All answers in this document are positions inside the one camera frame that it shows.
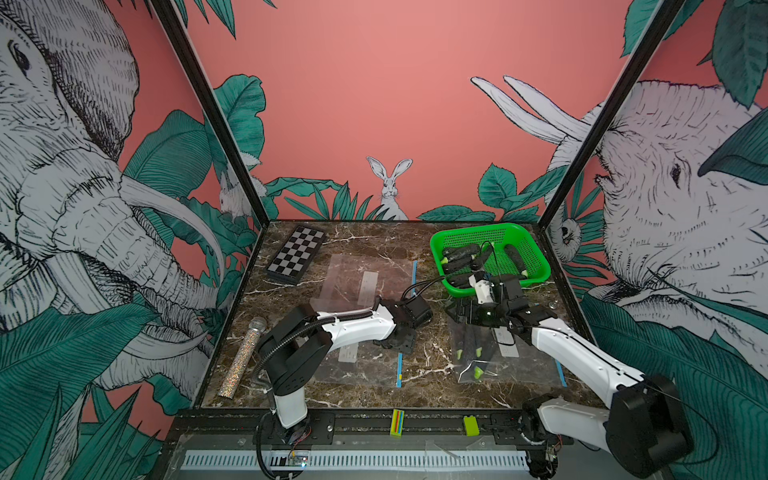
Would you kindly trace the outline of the clear zip bag blue zipper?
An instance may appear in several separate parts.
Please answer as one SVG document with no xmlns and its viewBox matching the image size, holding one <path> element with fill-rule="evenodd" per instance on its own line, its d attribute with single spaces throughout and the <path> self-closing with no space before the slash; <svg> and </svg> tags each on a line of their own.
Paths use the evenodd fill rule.
<svg viewBox="0 0 768 480">
<path fill-rule="evenodd" d="M 450 324 L 452 363 L 457 380 L 459 366 L 455 360 L 455 348 L 460 325 Z M 513 337 L 505 328 L 491 330 L 497 345 L 490 367 L 480 381 L 468 383 L 533 383 L 546 387 L 567 387 L 563 368 L 556 360 Z"/>
</svg>

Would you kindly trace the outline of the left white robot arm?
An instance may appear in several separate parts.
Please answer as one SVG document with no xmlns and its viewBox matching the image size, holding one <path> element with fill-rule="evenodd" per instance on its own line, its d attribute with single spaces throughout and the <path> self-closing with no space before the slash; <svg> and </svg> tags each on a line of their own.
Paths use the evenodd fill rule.
<svg viewBox="0 0 768 480">
<path fill-rule="evenodd" d="M 257 344 L 259 362 L 273 396 L 272 410 L 285 430 L 308 422 L 305 385 L 326 356 L 349 345 L 373 342 L 384 349 L 409 354 L 417 330 L 433 317 L 426 300 L 378 297 L 371 307 L 322 312 L 309 304 L 291 311 Z"/>
</svg>

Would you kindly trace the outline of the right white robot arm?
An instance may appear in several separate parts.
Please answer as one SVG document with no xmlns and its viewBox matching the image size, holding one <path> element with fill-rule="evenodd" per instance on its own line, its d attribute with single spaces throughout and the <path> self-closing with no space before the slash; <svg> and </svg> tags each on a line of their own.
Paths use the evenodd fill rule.
<svg viewBox="0 0 768 480">
<path fill-rule="evenodd" d="M 526 462 L 537 479 L 554 476 L 557 445 L 570 438 L 606 451 L 628 473 L 647 478 L 694 450 L 677 387 L 662 375 L 648 376 L 576 333 L 555 311 L 533 305 L 519 281 L 471 278 L 474 294 L 453 299 L 447 315 L 463 326 L 460 359 L 479 365 L 481 329 L 503 328 L 577 376 L 602 401 L 600 408 L 541 396 L 524 403 L 517 418 L 520 439 L 532 446 Z"/>
</svg>

